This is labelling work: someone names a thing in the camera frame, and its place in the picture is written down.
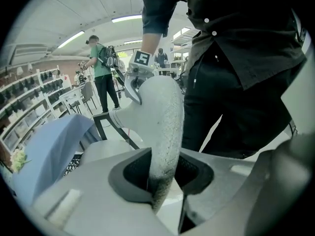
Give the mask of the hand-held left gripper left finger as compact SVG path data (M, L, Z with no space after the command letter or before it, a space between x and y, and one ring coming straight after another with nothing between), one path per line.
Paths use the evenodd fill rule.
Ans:
M43 192L34 209L59 236L174 236L177 186L154 213L146 191L150 161L146 148L81 165Z

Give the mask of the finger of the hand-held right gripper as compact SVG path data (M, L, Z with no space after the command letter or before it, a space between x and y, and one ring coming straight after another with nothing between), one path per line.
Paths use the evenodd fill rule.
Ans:
M142 99L137 91L138 79L125 79L125 95L135 103L141 105Z

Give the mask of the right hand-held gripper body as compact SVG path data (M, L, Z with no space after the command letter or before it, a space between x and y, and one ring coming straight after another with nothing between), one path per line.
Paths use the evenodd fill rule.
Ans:
M143 51L135 51L129 60L125 73L125 82L127 79L138 77L140 80L147 80L154 75L154 58L151 54Z

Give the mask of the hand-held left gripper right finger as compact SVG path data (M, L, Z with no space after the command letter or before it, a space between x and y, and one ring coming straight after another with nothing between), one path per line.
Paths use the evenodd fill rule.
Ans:
M254 162L181 150L175 179L183 236L270 236L295 229L313 189L313 138L296 136Z

